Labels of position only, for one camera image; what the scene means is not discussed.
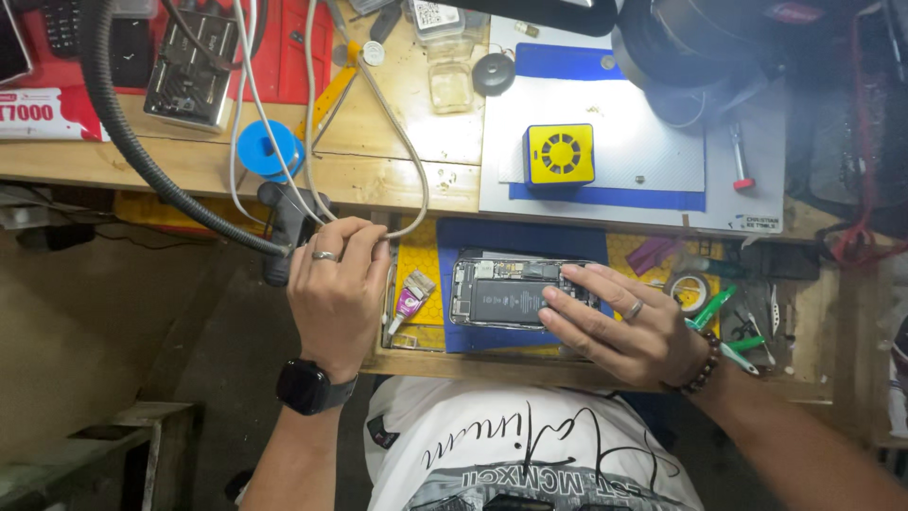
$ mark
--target white t-shirt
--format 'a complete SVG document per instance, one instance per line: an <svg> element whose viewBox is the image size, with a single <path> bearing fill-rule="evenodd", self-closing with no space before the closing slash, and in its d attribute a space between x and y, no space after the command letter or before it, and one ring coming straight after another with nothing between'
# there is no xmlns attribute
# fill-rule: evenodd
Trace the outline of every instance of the white t-shirt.
<svg viewBox="0 0 908 511"><path fill-rule="evenodd" d="M364 435L370 511L480 511L497 496L559 511L703 509L620 397L394 376L372 397Z"/></svg>

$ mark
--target person's hand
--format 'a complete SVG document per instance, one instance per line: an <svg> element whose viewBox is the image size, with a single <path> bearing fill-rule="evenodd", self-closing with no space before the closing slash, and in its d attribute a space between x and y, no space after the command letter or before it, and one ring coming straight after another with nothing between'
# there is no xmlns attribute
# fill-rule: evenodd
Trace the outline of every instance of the person's hand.
<svg viewBox="0 0 908 511"><path fill-rule="evenodd" d="M697 376L709 344L685 326L673 298L602 265L564 265L561 273L622 317L643 301L636 317L616 321L549 286L543 296L555 310L540 309L539 319L561 342L631 385L682 386Z"/></svg>
<svg viewBox="0 0 908 511"><path fill-rule="evenodd" d="M300 358L315 362L332 384L356 376L378 332L391 265L388 241L379 241L386 232L384 225L342 218L293 253L287 297ZM312 259L313 252L331 252L338 261Z"/></svg>

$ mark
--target silver ring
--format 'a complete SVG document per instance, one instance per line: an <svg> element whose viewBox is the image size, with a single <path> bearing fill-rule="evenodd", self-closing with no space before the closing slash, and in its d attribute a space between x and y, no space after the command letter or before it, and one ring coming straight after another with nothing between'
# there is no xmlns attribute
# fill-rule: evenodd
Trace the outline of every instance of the silver ring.
<svg viewBox="0 0 908 511"><path fill-rule="evenodd" d="M640 309L642 309L642 308L643 308L643 300L637 300L637 302L634 304L634 306L632 306L630 308L630 310L627 311L627 314L625 314L625 319L634 319L635 317L637 317L638 314L640 314Z"/></svg>
<svg viewBox="0 0 908 511"><path fill-rule="evenodd" d="M312 259L328 259L337 263L338 257L331 252L312 252Z"/></svg>

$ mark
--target black smartwatch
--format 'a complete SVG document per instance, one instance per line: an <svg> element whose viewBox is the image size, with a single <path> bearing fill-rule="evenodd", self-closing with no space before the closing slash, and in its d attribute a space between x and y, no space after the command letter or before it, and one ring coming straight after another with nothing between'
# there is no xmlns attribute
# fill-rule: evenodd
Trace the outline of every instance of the black smartwatch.
<svg viewBox="0 0 908 511"><path fill-rule="evenodd" d="M314 362L288 360L278 378L277 395L291 410L305 416L343 405L353 394L356 380L332 385L325 372Z"/></svg>

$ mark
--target blue repair mat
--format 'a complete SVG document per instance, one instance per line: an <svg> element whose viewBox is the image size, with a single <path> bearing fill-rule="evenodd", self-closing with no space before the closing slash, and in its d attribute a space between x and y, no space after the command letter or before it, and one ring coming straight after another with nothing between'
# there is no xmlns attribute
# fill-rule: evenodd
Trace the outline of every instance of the blue repair mat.
<svg viewBox="0 0 908 511"><path fill-rule="evenodd" d="M448 320L454 263L464 248L496 252L550 254L608 264L606 231L591 227L527 224L474 218L440 218L436 223L439 250L441 303L445 319L445 351L460 353L496 347L539 346L560 341L549 332L509 330L486 326L460 326ZM602 312L613 316L603 302Z"/></svg>
<svg viewBox="0 0 908 511"><path fill-rule="evenodd" d="M617 67L602 66L612 50L575 46L517 45L515 68L517 76L553 78L559 80L599 81L627 80ZM706 164L706 131L704 132L704 162ZM510 183L508 198L551 200L596 205L622 205L681 211L706 211L706 191L677 192L663 190L633 190L597 186L562 186L531 189L523 183Z"/></svg>

